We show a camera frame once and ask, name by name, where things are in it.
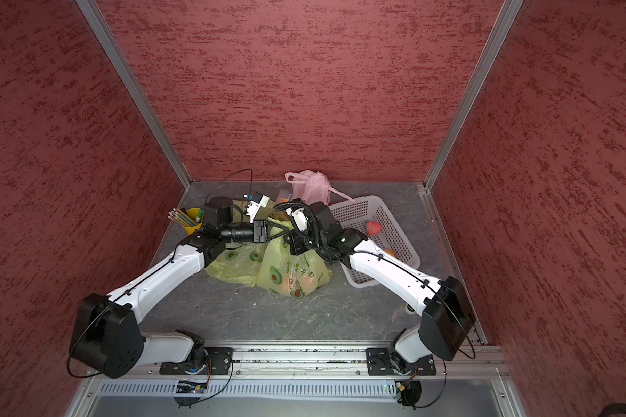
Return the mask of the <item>green plastic bag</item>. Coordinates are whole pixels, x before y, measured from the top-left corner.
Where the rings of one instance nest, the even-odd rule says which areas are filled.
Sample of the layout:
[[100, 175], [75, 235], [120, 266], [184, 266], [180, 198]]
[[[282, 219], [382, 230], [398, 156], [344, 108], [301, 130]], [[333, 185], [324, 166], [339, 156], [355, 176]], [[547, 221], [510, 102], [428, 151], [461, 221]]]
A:
[[[284, 228], [292, 230], [289, 222], [276, 221], [276, 224], [278, 227], [274, 227], [270, 235]], [[259, 243], [257, 250], [250, 254], [250, 260], [257, 264], [255, 285], [297, 300], [325, 286], [332, 278], [332, 271], [315, 250], [293, 256], [283, 237]]]
[[225, 283], [255, 285], [257, 264], [250, 254], [258, 243], [231, 243], [224, 241], [224, 228], [250, 223], [240, 203], [229, 197], [216, 196], [203, 206], [202, 236], [209, 241], [203, 250], [205, 272]]

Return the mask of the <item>pink plastic bag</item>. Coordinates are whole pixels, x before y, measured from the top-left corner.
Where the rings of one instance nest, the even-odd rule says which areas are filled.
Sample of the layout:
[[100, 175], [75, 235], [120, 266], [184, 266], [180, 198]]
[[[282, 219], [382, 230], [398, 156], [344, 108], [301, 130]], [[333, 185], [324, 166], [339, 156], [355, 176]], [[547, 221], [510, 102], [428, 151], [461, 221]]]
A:
[[352, 203], [355, 200], [343, 192], [332, 187], [328, 177], [321, 172], [304, 170], [302, 172], [288, 172], [285, 181], [292, 187], [292, 199], [300, 199], [304, 203], [325, 203], [330, 205], [331, 194], [336, 194]]

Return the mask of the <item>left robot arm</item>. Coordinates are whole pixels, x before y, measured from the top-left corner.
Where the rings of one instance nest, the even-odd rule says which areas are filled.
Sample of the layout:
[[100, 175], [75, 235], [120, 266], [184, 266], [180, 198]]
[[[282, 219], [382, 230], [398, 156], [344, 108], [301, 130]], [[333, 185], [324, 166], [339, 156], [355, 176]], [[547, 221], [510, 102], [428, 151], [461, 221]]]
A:
[[231, 243], [267, 243], [275, 223], [260, 220], [268, 196], [253, 194], [239, 206], [229, 197], [211, 198], [203, 222], [170, 255], [108, 295], [83, 299], [71, 337], [69, 360], [77, 360], [112, 379], [132, 368], [170, 363], [188, 375], [209, 371], [203, 339], [191, 332], [146, 335], [139, 325], [181, 283], [217, 260]]

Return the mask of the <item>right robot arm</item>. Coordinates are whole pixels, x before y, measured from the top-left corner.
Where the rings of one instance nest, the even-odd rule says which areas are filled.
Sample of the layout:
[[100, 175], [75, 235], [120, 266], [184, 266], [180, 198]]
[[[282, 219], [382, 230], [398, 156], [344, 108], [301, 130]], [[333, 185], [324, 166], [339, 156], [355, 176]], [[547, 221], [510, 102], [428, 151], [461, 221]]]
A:
[[403, 330], [387, 348], [394, 371], [411, 375], [418, 361], [436, 356], [452, 361], [470, 338], [476, 318], [464, 285], [456, 278], [439, 279], [414, 269], [379, 248], [367, 234], [344, 228], [324, 203], [297, 199], [278, 203], [292, 222], [290, 248], [315, 250], [326, 262], [370, 276], [399, 296], [420, 316], [420, 324]]

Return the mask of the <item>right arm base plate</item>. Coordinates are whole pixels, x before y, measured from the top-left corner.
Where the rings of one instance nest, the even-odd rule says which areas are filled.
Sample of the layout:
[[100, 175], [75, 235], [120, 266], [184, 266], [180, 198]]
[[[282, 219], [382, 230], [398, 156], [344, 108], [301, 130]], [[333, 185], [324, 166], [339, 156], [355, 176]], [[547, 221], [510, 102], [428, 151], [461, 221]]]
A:
[[372, 376], [416, 376], [436, 375], [436, 365], [432, 355], [424, 356], [416, 362], [408, 362], [394, 349], [369, 347], [365, 349], [368, 374]]

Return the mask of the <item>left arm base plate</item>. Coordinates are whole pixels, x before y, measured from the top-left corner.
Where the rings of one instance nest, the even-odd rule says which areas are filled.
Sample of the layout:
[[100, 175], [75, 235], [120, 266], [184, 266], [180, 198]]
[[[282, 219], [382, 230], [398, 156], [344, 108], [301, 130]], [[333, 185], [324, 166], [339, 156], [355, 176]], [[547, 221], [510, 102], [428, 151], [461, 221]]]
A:
[[164, 362], [160, 375], [229, 375], [234, 349], [231, 347], [196, 347], [188, 358], [179, 363]]

